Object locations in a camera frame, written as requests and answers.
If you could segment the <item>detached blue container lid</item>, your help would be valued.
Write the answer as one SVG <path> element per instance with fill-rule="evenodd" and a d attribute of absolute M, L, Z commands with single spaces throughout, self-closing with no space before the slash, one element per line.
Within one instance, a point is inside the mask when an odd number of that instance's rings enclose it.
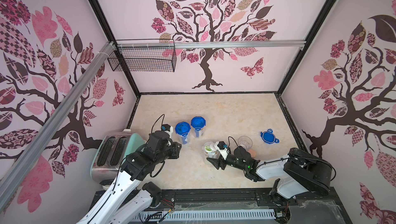
<path fill-rule="evenodd" d="M 279 143 L 279 139 L 275 137 L 272 129 L 268 129 L 265 132 L 261 132 L 260 136 L 261 136 L 262 140 L 267 144 L 278 144 Z"/>

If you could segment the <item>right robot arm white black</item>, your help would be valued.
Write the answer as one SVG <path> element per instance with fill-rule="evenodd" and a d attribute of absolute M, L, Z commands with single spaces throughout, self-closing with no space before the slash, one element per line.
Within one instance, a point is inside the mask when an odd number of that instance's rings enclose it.
<path fill-rule="evenodd" d="M 311 192 L 318 196 L 328 196 L 332 181 L 333 166 L 301 149 L 291 148 L 287 155 L 273 161 L 260 162 L 251 157 L 242 146 L 233 153 L 224 142 L 211 147 L 212 153 L 206 157 L 217 170 L 227 166 L 242 170 L 244 176 L 253 182 L 264 182 L 276 178 L 269 193 L 272 203 L 285 205 L 297 195 Z"/>

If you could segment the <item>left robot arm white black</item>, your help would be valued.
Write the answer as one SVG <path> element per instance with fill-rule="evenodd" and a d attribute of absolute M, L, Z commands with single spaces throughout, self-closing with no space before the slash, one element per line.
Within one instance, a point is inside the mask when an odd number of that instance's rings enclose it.
<path fill-rule="evenodd" d="M 126 204 L 123 202 L 158 164 L 164 166 L 165 160 L 179 158 L 182 145 L 172 140 L 172 133 L 173 127 L 163 125 L 149 135 L 147 143 L 127 155 L 110 187 L 78 223 L 128 224 L 147 209 L 161 192 L 152 182 Z"/>

